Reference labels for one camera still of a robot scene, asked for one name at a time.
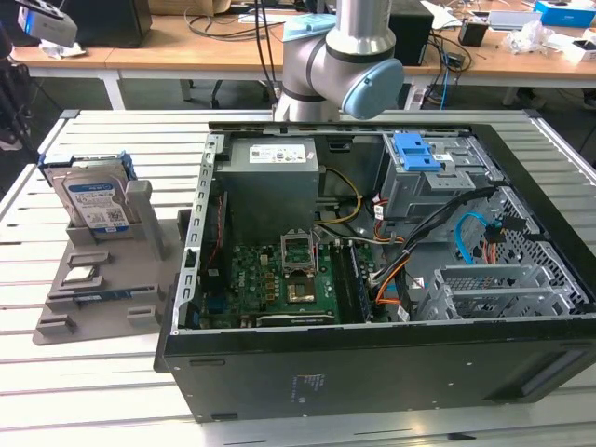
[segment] cardboard box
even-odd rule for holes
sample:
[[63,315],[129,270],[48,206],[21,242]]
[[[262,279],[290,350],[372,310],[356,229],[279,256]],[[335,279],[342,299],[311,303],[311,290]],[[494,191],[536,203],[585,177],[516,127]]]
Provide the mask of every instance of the cardboard box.
[[596,44],[589,40],[574,40],[573,44],[563,49],[569,62],[596,61]]
[[581,36],[584,40],[590,40],[596,44],[596,28],[588,28],[584,31],[584,35]]
[[152,14],[181,16],[184,11],[189,15],[213,16],[229,9],[232,0],[149,0],[149,10]]

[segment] light blue cap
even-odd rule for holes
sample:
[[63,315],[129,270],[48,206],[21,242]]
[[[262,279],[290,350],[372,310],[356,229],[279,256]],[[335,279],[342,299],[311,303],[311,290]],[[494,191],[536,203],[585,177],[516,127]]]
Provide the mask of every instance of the light blue cap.
[[371,119],[395,107],[403,85],[403,67],[397,59],[379,62],[347,92],[342,109],[356,119]]
[[289,19],[283,26],[283,41],[305,39],[325,34],[335,26],[333,14],[304,14]]

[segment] blue cable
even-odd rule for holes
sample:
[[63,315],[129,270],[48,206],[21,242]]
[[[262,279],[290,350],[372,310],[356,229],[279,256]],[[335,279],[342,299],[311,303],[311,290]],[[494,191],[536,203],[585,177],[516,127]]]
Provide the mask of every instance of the blue cable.
[[440,110],[443,110],[443,106],[445,105],[445,98],[447,98],[447,81],[449,80],[449,65],[447,61],[447,55],[443,52],[444,61],[445,61],[445,77],[443,79],[443,97],[440,100]]
[[482,216],[481,214],[478,214],[474,211],[470,211],[464,214],[455,225],[455,245],[459,249],[459,252],[462,253],[462,257],[464,258],[464,261],[466,261],[466,264],[472,265],[474,264],[474,260],[470,256],[466,246],[464,245],[464,241],[462,240],[462,225],[468,217],[478,219],[482,226],[484,226],[484,228],[486,228],[489,225],[489,223],[486,221],[486,219],[484,219],[484,216]]

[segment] green circuit board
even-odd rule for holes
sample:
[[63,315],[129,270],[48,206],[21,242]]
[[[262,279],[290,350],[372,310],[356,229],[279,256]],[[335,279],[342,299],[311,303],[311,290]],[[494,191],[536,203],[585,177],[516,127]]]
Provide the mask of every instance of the green circuit board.
[[[308,259],[300,248],[288,248],[287,258],[293,262]],[[314,286],[314,301],[290,300],[289,286],[308,281]],[[318,247],[318,272],[312,278],[285,278],[282,271],[281,247],[235,246],[232,259],[233,296],[229,302],[239,314],[288,314],[316,312],[337,316],[337,301],[333,287],[332,263],[327,246]]]
[[[227,292],[208,297],[202,321],[208,321],[214,329],[249,327],[245,325],[265,316],[325,315],[330,320],[327,324],[342,323],[334,282],[342,279],[334,276],[331,250],[337,249],[324,244],[316,246],[315,275],[294,272],[286,277],[280,244],[234,246]],[[286,259],[292,263],[306,262],[310,258],[308,251],[307,244],[288,245]],[[366,278],[374,266],[371,248],[358,246],[356,256],[361,276]]]

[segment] yellow cable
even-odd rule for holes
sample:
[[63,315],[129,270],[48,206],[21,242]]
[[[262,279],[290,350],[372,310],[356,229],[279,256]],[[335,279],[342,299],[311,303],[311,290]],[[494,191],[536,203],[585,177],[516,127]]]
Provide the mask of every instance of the yellow cable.
[[356,188],[356,185],[354,185],[352,181],[348,179],[344,174],[342,174],[339,170],[335,168],[327,168],[327,170],[330,170],[331,172],[337,174],[344,182],[346,182],[349,185],[350,188],[352,188],[352,190],[356,194],[356,199],[358,200],[358,203],[354,208],[354,211],[349,216],[340,217],[339,219],[331,219],[330,221],[315,221],[315,224],[342,224],[343,222],[349,221],[358,216],[360,210],[362,209],[362,196]]

